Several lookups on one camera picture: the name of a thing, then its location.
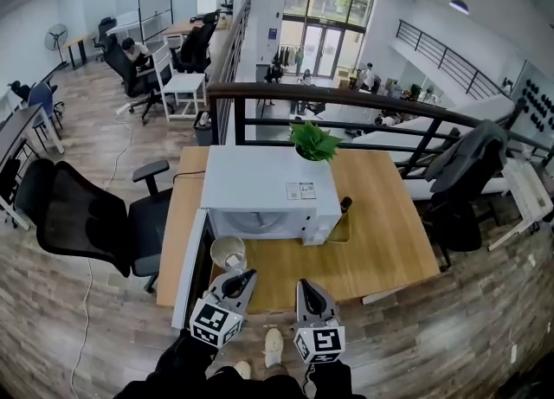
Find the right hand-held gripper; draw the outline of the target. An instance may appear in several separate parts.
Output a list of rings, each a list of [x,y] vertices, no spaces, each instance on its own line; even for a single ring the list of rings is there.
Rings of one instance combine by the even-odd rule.
[[[293,343],[305,364],[328,364],[345,352],[345,328],[338,307],[320,285],[300,279],[296,285],[297,319]]]

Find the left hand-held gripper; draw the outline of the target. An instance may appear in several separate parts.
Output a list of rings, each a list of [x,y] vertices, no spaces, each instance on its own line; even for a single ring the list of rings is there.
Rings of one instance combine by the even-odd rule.
[[[242,329],[256,282],[256,270],[218,275],[208,293],[196,301],[190,317],[191,336],[221,349]]]

